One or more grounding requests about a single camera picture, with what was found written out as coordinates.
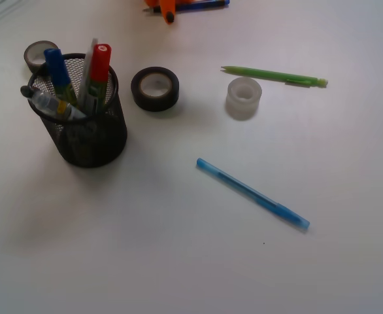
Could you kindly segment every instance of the highlighter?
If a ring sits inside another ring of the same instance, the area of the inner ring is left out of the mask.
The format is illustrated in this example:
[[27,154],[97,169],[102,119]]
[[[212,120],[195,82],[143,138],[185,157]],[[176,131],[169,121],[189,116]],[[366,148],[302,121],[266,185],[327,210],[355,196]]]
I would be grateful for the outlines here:
[[56,96],[78,108],[73,84],[69,78],[61,50],[46,49],[44,55]]

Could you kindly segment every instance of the blue pen barrel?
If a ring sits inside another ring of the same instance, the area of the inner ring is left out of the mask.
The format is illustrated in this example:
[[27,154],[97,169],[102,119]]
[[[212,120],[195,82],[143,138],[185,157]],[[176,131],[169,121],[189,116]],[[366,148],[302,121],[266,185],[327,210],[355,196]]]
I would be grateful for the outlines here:
[[258,205],[261,205],[262,207],[276,214],[280,218],[288,221],[294,226],[304,230],[308,229],[310,224],[309,221],[299,216],[298,214],[294,213],[287,207],[284,207],[283,205],[269,199],[267,196],[264,196],[263,194],[254,190],[253,188],[250,188],[248,185],[236,180],[235,178],[223,172],[222,170],[218,169],[217,167],[212,166],[211,164],[204,161],[203,159],[199,158],[197,160],[197,166],[211,173],[215,177],[227,183],[229,186],[232,186],[239,192],[253,199]]
[[[176,11],[190,11],[190,10],[205,10],[205,9],[215,9],[222,8],[229,5],[229,0],[211,0],[211,1],[197,1],[191,3],[177,4]],[[161,7],[152,8],[153,13],[161,13]]]

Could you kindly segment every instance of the black tape roll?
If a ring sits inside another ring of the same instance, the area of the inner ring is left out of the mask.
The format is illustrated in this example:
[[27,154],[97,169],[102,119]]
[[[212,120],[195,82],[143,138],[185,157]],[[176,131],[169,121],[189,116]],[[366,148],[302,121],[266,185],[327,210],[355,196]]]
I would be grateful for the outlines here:
[[[143,84],[146,80],[155,80],[160,84],[168,85],[167,91],[161,96],[151,96],[144,92]],[[176,75],[163,67],[149,67],[139,71],[131,83],[135,103],[146,111],[164,111],[176,104],[180,91],[180,83]]]
[[[25,50],[24,61],[33,74],[35,74],[42,67],[42,64],[45,62],[43,52],[49,48],[57,49],[58,46],[50,41],[38,41],[28,46],[28,48]],[[43,77],[47,76],[48,74],[48,69],[46,67],[42,69],[42,72],[38,73],[38,75]]]

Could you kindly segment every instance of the pen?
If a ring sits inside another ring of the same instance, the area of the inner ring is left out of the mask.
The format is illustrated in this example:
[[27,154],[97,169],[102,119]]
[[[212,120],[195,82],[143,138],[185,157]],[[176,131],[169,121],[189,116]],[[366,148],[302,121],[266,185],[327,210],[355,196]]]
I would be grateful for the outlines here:
[[[188,10],[203,10],[203,9],[213,9],[225,7],[229,4],[229,0],[210,0],[210,1],[198,1],[192,3],[185,3],[182,5],[176,5],[176,11],[188,11]],[[161,7],[152,7],[149,9],[144,9],[146,12],[151,13],[161,13]]]
[[46,49],[44,55],[56,96],[78,108],[73,84],[69,78],[61,50]]
[[324,78],[303,77],[301,75],[285,74],[279,72],[271,72],[257,69],[249,69],[247,67],[222,67],[226,73],[235,75],[245,75],[257,79],[279,80],[281,82],[299,84],[305,86],[317,86],[325,88],[328,81]]
[[294,226],[304,230],[308,229],[310,224],[309,221],[307,221],[303,217],[300,217],[298,214],[294,213],[287,207],[284,207],[283,205],[273,200],[270,200],[267,196],[264,196],[260,192],[257,192],[253,188],[250,188],[248,185],[245,185],[244,183],[236,180],[235,178],[231,177],[230,175],[223,172],[222,170],[212,166],[210,163],[204,161],[203,159],[199,158],[197,160],[197,167],[221,179],[223,182],[225,182],[229,186],[232,186],[233,188],[237,189],[239,192],[242,192],[243,194],[245,194],[246,196],[254,200],[258,205],[261,205],[262,207],[276,214],[280,218],[290,222]]

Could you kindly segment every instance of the mesh cup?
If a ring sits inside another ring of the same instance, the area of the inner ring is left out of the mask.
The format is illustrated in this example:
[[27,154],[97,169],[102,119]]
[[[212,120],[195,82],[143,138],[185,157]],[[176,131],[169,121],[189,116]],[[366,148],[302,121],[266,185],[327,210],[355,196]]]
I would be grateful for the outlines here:
[[[63,55],[75,94],[80,88],[84,57],[85,54]],[[42,77],[37,73],[30,78],[28,86],[55,95],[50,77]],[[100,113],[80,120],[57,120],[38,110],[31,101],[29,104],[41,118],[56,148],[67,162],[79,167],[100,167],[118,157],[126,144],[127,129],[118,90],[118,78],[110,68],[105,108]]]

